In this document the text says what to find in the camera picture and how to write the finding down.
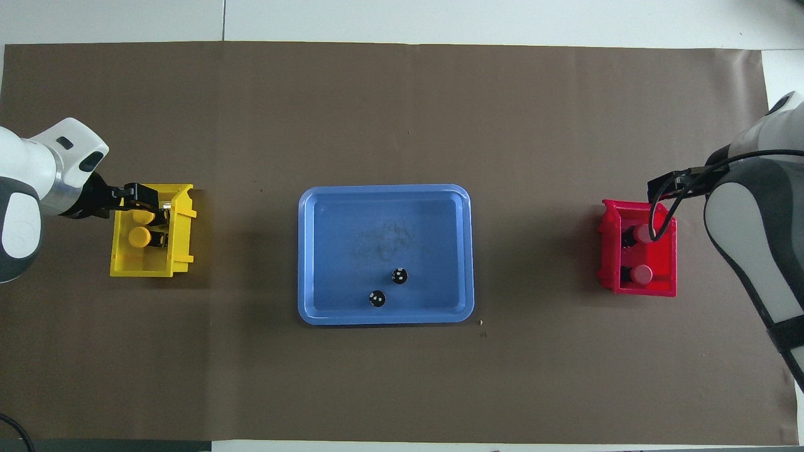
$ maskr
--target brown paper surface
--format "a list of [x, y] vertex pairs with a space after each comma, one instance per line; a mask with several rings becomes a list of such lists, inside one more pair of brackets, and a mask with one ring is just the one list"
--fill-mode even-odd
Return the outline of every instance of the brown paper surface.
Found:
[[[702, 199], [678, 211], [677, 298], [595, 276], [601, 199], [643, 200], [765, 108], [757, 51], [8, 46], [0, 124], [76, 117], [107, 182], [194, 183], [199, 215], [172, 279], [109, 277], [111, 220], [47, 219], [0, 286], [0, 409], [39, 438], [797, 444]], [[376, 183], [470, 193], [468, 321], [300, 320], [299, 196]]]

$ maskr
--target cable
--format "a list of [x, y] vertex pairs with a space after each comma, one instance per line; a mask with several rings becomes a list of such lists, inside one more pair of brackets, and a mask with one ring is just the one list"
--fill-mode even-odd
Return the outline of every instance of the cable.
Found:
[[25, 448], [28, 450], [28, 452], [36, 452], [36, 449], [34, 449], [34, 443], [31, 441], [31, 437], [28, 436], [28, 433], [19, 424], [19, 422], [15, 421], [14, 419], [11, 419], [10, 417], [6, 416], [3, 413], [0, 413], [0, 421], [3, 421], [6, 424], [11, 425], [12, 428], [17, 430], [17, 433], [19, 434], [19, 437], [23, 439], [23, 442], [25, 443]]
[[[670, 227], [670, 222], [673, 220], [673, 214], [675, 214], [675, 210], [679, 208], [681, 201], [687, 196], [687, 194], [690, 192], [690, 190], [692, 190], [694, 186], [696, 186], [705, 177], [709, 176], [714, 170], [717, 170], [722, 166], [726, 166], [729, 163], [737, 162], [738, 160], [744, 160], [746, 158], [753, 158], [753, 157], [762, 157], [764, 155], [797, 155], [799, 157], [804, 157], [804, 151], [792, 150], [792, 149], [755, 150], [753, 152], [746, 152], [745, 154], [735, 155], [734, 157], [726, 158], [725, 160], [721, 160], [718, 163], [708, 166], [699, 175], [697, 175], [695, 179], [693, 179], [687, 185], [684, 186], [684, 189], [675, 199], [673, 205], [670, 207], [670, 210], [667, 211], [667, 217], [665, 217], [664, 222], [662, 223], [662, 227], [659, 228], [657, 233], [654, 230], [654, 216], [656, 213], [656, 206], [658, 205], [659, 198], [662, 196], [662, 192], [671, 184], [673, 180], [676, 179], [676, 178], [667, 178], [662, 187], [656, 193], [656, 196], [654, 197], [653, 201], [650, 202], [650, 216], [648, 217], [648, 234], [650, 235], [650, 239], [652, 241], [657, 241], [662, 238], [667, 228]], [[685, 170], [681, 175], [689, 175], [690, 172], [691, 170]]]

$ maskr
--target yellow plastic container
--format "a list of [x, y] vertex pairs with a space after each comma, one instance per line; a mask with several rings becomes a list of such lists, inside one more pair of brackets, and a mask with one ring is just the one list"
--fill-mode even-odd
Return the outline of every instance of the yellow plastic container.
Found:
[[151, 232], [167, 232], [167, 246], [142, 246], [139, 240], [129, 241], [135, 228], [143, 227], [144, 215], [138, 211], [114, 212], [112, 237], [111, 276], [172, 277], [173, 273], [186, 272], [193, 256], [190, 255], [190, 225], [195, 218], [193, 200], [187, 193], [191, 183], [146, 183], [159, 193], [161, 208], [170, 205], [170, 221], [160, 226], [148, 226]]

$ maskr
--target yellow round knob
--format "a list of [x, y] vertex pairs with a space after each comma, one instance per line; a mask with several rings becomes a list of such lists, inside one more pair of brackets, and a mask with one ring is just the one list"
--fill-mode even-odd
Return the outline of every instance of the yellow round knob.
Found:
[[150, 243], [150, 231], [137, 226], [129, 232], [129, 243], [134, 248], [145, 248]]
[[134, 223], [148, 224], [151, 221], [154, 221], [156, 215], [153, 212], [148, 212], [147, 210], [134, 209], [131, 211], [131, 217], [134, 218]]

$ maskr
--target red plastic container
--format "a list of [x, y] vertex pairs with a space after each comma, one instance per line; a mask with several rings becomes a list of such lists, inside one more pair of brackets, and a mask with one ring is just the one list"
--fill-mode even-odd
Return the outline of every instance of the red plastic container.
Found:
[[[601, 285], [615, 294], [674, 297], [677, 252], [675, 218], [659, 241], [637, 241], [633, 246], [626, 247], [623, 246], [623, 232], [647, 224], [650, 204], [611, 199], [603, 199], [603, 204], [606, 212], [597, 229], [602, 235], [601, 269], [597, 272]], [[666, 217], [667, 208], [659, 204], [654, 228], [658, 229]], [[653, 277], [645, 285], [631, 281], [628, 273], [624, 275], [628, 269], [640, 265], [647, 265], [653, 271]]]

